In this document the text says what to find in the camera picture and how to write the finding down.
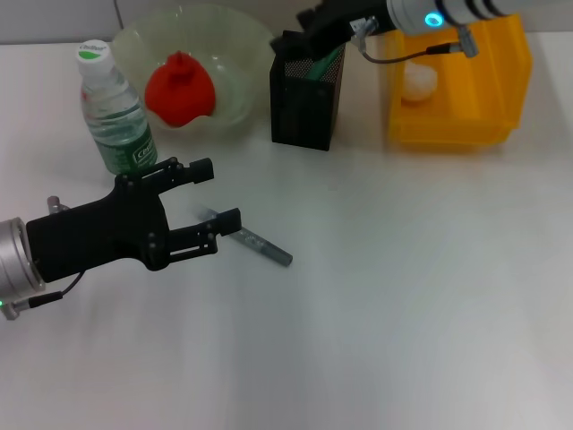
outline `bottle label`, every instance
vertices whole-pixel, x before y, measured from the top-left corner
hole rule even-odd
[[[158,151],[149,125],[141,137],[125,145],[107,145],[98,141],[96,144],[107,170],[114,175],[133,173],[153,166],[158,159]]]

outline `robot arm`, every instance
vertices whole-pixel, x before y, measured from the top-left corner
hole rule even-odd
[[[323,0],[314,9],[297,15],[303,36],[293,41],[275,39],[271,45],[286,59],[310,56],[319,59],[348,42],[364,22],[376,22],[369,34],[401,30],[415,36],[449,27],[463,28],[529,7],[566,0]]]
[[[217,252],[217,235],[241,229],[238,209],[196,226],[170,230],[159,195],[180,185],[212,179],[210,159],[184,167],[176,158],[145,171],[115,178],[104,199],[73,209],[50,198],[50,215],[24,225],[0,222],[0,310],[8,320],[20,311],[64,297],[36,296],[45,282],[60,280],[123,258],[141,261],[150,271]]]

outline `white table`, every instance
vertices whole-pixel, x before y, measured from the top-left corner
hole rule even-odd
[[[2,428],[572,428],[573,34],[530,42],[522,128],[481,157],[384,154],[378,71],[354,51],[328,153],[273,144],[266,123],[160,142],[216,171],[165,195],[172,228],[194,223],[192,202],[239,207],[295,262],[222,239],[158,273],[88,272],[0,322]],[[0,219],[112,187],[73,50],[0,47]]]

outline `black mesh pencil holder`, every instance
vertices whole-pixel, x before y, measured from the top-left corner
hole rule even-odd
[[[299,34],[285,31],[283,38]],[[285,61],[275,57],[270,69],[273,142],[329,150],[337,120],[344,54],[342,47],[331,62],[319,67],[318,73],[316,62],[310,58]]]

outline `red toy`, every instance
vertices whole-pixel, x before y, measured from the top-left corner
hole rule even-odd
[[[167,124],[181,127],[215,109],[215,87],[207,71],[191,56],[177,51],[152,75],[145,104]]]

